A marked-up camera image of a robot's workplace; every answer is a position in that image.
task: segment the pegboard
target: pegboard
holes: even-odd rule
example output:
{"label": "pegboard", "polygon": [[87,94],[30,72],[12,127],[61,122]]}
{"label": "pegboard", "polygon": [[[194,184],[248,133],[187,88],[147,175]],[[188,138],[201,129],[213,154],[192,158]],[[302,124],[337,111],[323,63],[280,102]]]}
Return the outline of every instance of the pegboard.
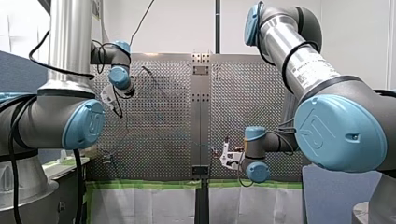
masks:
{"label": "pegboard", "polygon": [[[191,179],[191,56],[134,54],[132,61],[135,96],[120,99],[123,119],[105,105],[106,123],[88,178]],[[109,68],[99,75],[92,67],[97,94],[108,85]]]}
{"label": "pegboard", "polygon": [[[212,164],[211,178],[236,178],[235,171],[223,168],[219,159],[211,157],[211,150],[221,153],[227,135],[230,148],[242,146],[247,126],[276,127],[284,100],[281,76],[258,56],[211,55],[209,125],[201,127],[208,129],[208,142],[193,143],[192,132],[198,127],[191,117],[191,86],[196,84],[191,83],[192,65],[190,54],[132,55],[136,94],[129,100],[120,99],[123,119],[106,108],[98,153],[87,170],[89,179],[191,179],[191,162],[196,160],[193,144],[206,146],[201,152]],[[99,75],[96,66],[92,67],[97,94],[108,85],[108,70],[105,67]],[[274,180],[301,178],[301,152],[292,157],[267,153],[266,162]]]}
{"label": "pegboard", "polygon": [[[273,130],[280,122],[284,84],[277,69],[258,56],[213,55],[211,76],[211,150],[221,153],[228,135],[230,149],[242,147],[247,126]],[[211,178],[236,178],[236,171],[223,166],[209,150]],[[302,176],[303,154],[266,153],[274,180],[294,181]]]}

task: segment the light blue joint cap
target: light blue joint cap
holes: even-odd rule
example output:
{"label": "light blue joint cap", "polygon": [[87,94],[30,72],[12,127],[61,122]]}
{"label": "light blue joint cap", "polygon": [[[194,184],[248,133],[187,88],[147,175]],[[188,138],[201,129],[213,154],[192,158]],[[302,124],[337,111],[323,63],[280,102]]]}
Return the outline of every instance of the light blue joint cap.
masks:
{"label": "light blue joint cap", "polygon": [[97,100],[82,103],[67,121],[62,136],[64,149],[83,149],[96,143],[105,123],[105,112]]}
{"label": "light blue joint cap", "polygon": [[28,92],[0,92],[0,104],[17,96],[30,94]]}
{"label": "light blue joint cap", "polygon": [[108,74],[108,79],[119,90],[126,90],[131,85],[131,78],[128,71],[121,66],[112,67]]}
{"label": "light blue joint cap", "polygon": [[294,127],[305,156],[331,171],[372,171],[387,155],[387,139],[375,117],[338,95],[304,101],[295,114]]}
{"label": "light blue joint cap", "polygon": [[261,126],[250,126],[245,129],[245,141],[254,141],[264,137],[267,133],[266,129]]}
{"label": "light blue joint cap", "polygon": [[257,36],[257,7],[254,5],[247,14],[247,23],[245,25],[245,44],[248,46],[256,46]]}
{"label": "light blue joint cap", "polygon": [[263,183],[270,178],[270,170],[262,161],[254,161],[246,169],[247,177],[254,183]]}
{"label": "light blue joint cap", "polygon": [[125,41],[117,40],[114,42],[115,45],[121,47],[123,50],[127,51],[128,53],[131,53],[131,46]]}

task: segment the gray robot arm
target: gray robot arm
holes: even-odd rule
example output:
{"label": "gray robot arm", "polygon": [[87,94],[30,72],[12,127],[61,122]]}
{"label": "gray robot arm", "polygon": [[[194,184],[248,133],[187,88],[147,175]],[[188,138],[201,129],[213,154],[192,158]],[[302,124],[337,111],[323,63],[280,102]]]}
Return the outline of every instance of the gray robot arm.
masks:
{"label": "gray robot arm", "polygon": [[[298,100],[295,142],[309,160],[328,170],[349,173],[395,170],[394,92],[378,94],[358,77],[342,76],[323,59],[320,26],[312,12],[259,3],[248,13],[245,41],[276,66]],[[274,146],[264,146],[269,136],[252,141],[252,147],[245,144],[246,155],[262,157],[265,150],[274,151]]]}
{"label": "gray robot arm", "polygon": [[269,167],[264,162],[266,152],[289,152],[292,155],[298,150],[291,131],[267,131],[260,126],[247,127],[244,142],[244,152],[241,147],[229,151],[230,139],[227,137],[219,159],[221,165],[231,170],[244,171],[255,183],[265,182],[270,177]]}
{"label": "gray robot arm", "polygon": [[[56,69],[49,69],[37,95],[0,93],[0,219],[5,223],[20,223],[18,216],[14,219],[13,203],[19,204],[24,224],[58,221],[57,184],[47,180],[37,150],[81,149],[98,140],[105,112],[91,89],[90,63],[111,64],[109,80],[115,89],[125,95],[134,91],[129,45],[91,45],[92,1],[52,0],[50,15],[48,66]],[[13,185],[14,161],[18,185]],[[14,189],[19,193],[17,200]]]}

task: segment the vertical metal post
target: vertical metal post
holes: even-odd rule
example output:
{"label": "vertical metal post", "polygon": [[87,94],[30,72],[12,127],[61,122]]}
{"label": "vertical metal post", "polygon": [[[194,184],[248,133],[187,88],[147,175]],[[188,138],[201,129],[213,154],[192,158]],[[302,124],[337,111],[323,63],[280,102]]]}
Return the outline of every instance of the vertical metal post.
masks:
{"label": "vertical metal post", "polygon": [[216,0],[216,53],[220,54],[220,0]]}
{"label": "vertical metal post", "polygon": [[[50,10],[49,65],[81,74],[90,73],[92,0],[52,0]],[[92,93],[87,77],[48,72],[39,89]]]}
{"label": "vertical metal post", "polygon": [[192,175],[201,180],[195,194],[195,224],[209,223],[210,55],[193,54],[191,72]]}

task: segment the black cable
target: black cable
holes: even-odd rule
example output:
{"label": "black cable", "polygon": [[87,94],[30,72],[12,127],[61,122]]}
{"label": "black cable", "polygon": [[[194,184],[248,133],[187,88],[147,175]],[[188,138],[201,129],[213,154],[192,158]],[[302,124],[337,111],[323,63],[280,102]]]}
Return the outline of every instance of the black cable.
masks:
{"label": "black cable", "polygon": [[84,179],[82,173],[81,157],[79,156],[78,149],[74,149],[73,153],[76,159],[77,176],[78,176],[78,204],[77,204],[75,224],[80,224],[82,218],[82,201],[84,197]]}
{"label": "black cable", "polygon": [[116,96],[116,102],[117,102],[117,105],[118,105],[118,107],[119,107],[120,113],[117,112],[117,110],[116,110],[115,107],[113,108],[113,112],[114,112],[117,116],[119,116],[120,119],[122,119],[122,118],[123,118],[122,107],[120,106],[119,97],[118,97],[118,94],[116,93],[117,91],[116,91],[116,88],[115,88],[114,86],[113,86],[113,92],[114,92],[114,95]]}
{"label": "black cable", "polygon": [[272,65],[272,66],[275,66],[275,64],[274,63],[271,63],[270,61],[268,61],[265,57],[264,57],[264,55],[262,54],[262,48],[261,48],[261,43],[262,43],[262,39],[261,39],[261,37],[262,37],[262,34],[261,34],[261,32],[260,32],[260,16],[261,16],[261,14],[262,14],[262,5],[264,4],[264,2],[263,1],[260,1],[259,3],[258,3],[258,5],[257,5],[257,33],[256,33],[256,41],[257,41],[257,49],[259,50],[259,53],[260,53],[260,56],[262,57],[262,59],[266,62],[266,63],[268,63],[268,64],[270,64],[270,65]]}
{"label": "black cable", "polygon": [[132,42],[134,41],[134,36],[135,36],[135,35],[137,34],[137,32],[139,31],[140,26],[142,25],[143,20],[144,20],[144,19],[146,18],[146,16],[148,15],[149,9],[151,8],[151,5],[152,5],[153,3],[154,3],[154,0],[152,0],[152,1],[149,3],[148,9],[146,10],[145,14],[143,15],[142,19],[140,20],[139,25],[137,26],[136,31],[134,31],[134,33],[133,33],[132,36],[131,36],[131,41],[129,42],[129,46],[132,46]]}
{"label": "black cable", "polygon": [[28,100],[28,99],[32,98],[33,96],[35,96],[35,94],[25,94],[25,95],[20,95],[20,96],[17,96],[15,98],[12,98],[10,100],[3,102],[2,104],[0,104],[0,113],[3,112],[5,109],[9,108],[10,106],[20,103],[22,101]]}
{"label": "black cable", "polygon": [[288,145],[288,147],[289,147],[289,149],[290,149],[290,153],[289,152],[287,152],[287,151],[283,151],[283,154],[285,154],[285,155],[287,155],[287,156],[293,156],[294,155],[294,148],[293,148],[293,146],[291,145],[291,143],[285,138],[285,137],[283,137],[282,135],[281,135],[281,133],[279,133],[278,131],[269,131],[268,133],[273,133],[274,135],[276,135],[277,136],[277,140],[278,140],[278,142],[281,144],[282,143],[282,141],[286,144],[286,145]]}
{"label": "black cable", "polygon": [[218,152],[213,150],[214,147],[209,147],[210,150],[210,161],[209,161],[209,167],[208,167],[208,172],[207,172],[207,183],[210,183],[210,178],[212,177],[212,170],[213,170],[213,159],[219,159]]}
{"label": "black cable", "polygon": [[394,91],[386,91],[386,90],[374,90],[381,96],[388,96],[388,97],[396,97],[396,92]]}
{"label": "black cable", "polygon": [[288,63],[290,61],[291,56],[293,56],[293,54],[295,52],[297,52],[297,50],[306,47],[306,45],[311,45],[313,48],[315,48],[316,51],[318,51],[318,44],[315,41],[310,41],[307,40],[299,45],[297,45],[296,47],[294,47],[288,54],[288,56],[286,56],[285,61],[283,61],[283,65],[282,65],[282,79],[283,79],[283,84],[285,85],[285,87],[291,92],[293,93],[293,91],[291,90],[288,81],[286,80],[286,70],[288,68]]}
{"label": "black cable", "polygon": [[38,65],[41,65],[41,66],[43,66],[43,67],[46,67],[46,68],[48,68],[48,69],[50,69],[50,70],[56,71],[56,72],[60,72],[60,73],[64,73],[64,74],[70,74],[70,75],[74,75],[74,76],[78,76],[78,77],[89,77],[90,79],[94,79],[94,78],[95,78],[95,76],[92,75],[92,74],[81,74],[81,73],[76,73],[76,72],[64,70],[64,69],[61,69],[61,68],[53,67],[53,66],[51,66],[51,65],[48,65],[48,64],[41,63],[41,62],[37,61],[37,60],[33,57],[33,54],[35,54],[35,52],[36,52],[39,48],[41,48],[41,46],[43,45],[44,41],[47,39],[47,37],[48,37],[49,34],[50,34],[50,31],[47,31],[46,34],[44,35],[43,39],[41,39],[40,43],[38,43],[38,45],[35,46],[35,47],[32,49],[32,51],[30,51],[30,53],[29,53],[29,59],[30,59],[32,62],[34,62],[34,63],[36,63],[36,64],[38,64]]}
{"label": "black cable", "polygon": [[152,76],[151,70],[149,70],[146,66],[142,66],[142,68],[143,68],[149,75]]}
{"label": "black cable", "polygon": [[293,122],[293,121],[294,121],[294,118],[288,119],[288,120],[286,120],[286,121],[283,121],[282,123],[279,123],[279,124],[277,125],[277,127],[278,127],[278,128],[279,128],[279,127],[282,127],[282,126],[287,125],[287,124],[289,124],[289,123],[291,123],[291,122]]}
{"label": "black cable", "polygon": [[102,47],[102,43],[99,42],[99,41],[97,41],[97,40],[93,40],[92,42],[99,45],[99,47],[98,47],[98,60],[99,60],[99,64],[96,65],[96,71],[97,71],[98,74],[100,75],[100,74],[102,74],[103,71],[105,70],[105,65],[106,65],[106,64],[105,64],[105,60],[106,60],[106,56],[107,56],[107,55],[106,55],[106,51],[104,50],[104,51],[103,51],[104,59],[102,60],[102,55],[100,54],[100,50],[101,50],[101,47]]}
{"label": "black cable", "polygon": [[[101,44],[99,41],[97,41],[97,40],[93,40],[92,42],[95,43],[95,44],[98,44],[99,47],[102,45],[102,44]],[[95,50],[96,50],[96,48],[92,49],[92,50],[91,50],[91,53],[94,53]]]}
{"label": "black cable", "polygon": [[33,95],[33,96],[30,96],[30,99],[27,102],[23,103],[23,107],[22,107],[21,111],[18,113],[18,116],[15,118],[14,122],[12,123],[11,130],[9,131],[9,135],[8,135],[8,152],[9,152],[9,157],[11,160],[12,173],[13,173],[13,177],[14,177],[13,178],[13,182],[14,182],[14,195],[13,195],[14,218],[15,218],[15,222],[17,224],[22,224],[22,221],[21,221],[20,208],[19,208],[20,181],[19,181],[17,160],[15,158],[15,151],[14,151],[14,134],[15,134],[16,128],[18,127],[18,125],[20,123],[23,113],[35,100],[36,100],[36,96]]}
{"label": "black cable", "polygon": [[295,134],[297,130],[293,127],[285,127],[285,128],[277,128],[276,130],[279,133],[288,133],[288,134]]}
{"label": "black cable", "polygon": [[117,91],[115,91],[115,90],[113,90],[114,91],[114,93],[118,96],[118,97],[120,97],[121,99],[123,99],[123,100],[129,100],[129,99],[131,99],[132,97],[134,97],[134,91],[133,91],[133,94],[132,95],[130,95],[130,96],[127,96],[127,97],[124,97],[124,96],[121,96]]}
{"label": "black cable", "polygon": [[245,152],[242,154],[241,158],[239,159],[238,170],[236,171],[236,173],[237,173],[237,178],[238,178],[239,184],[242,185],[245,188],[249,188],[249,187],[253,186],[254,182],[251,181],[248,185],[245,185],[244,182],[242,182],[242,179],[241,179],[241,166],[242,166],[242,162],[243,162],[242,159],[244,157],[245,157]]}

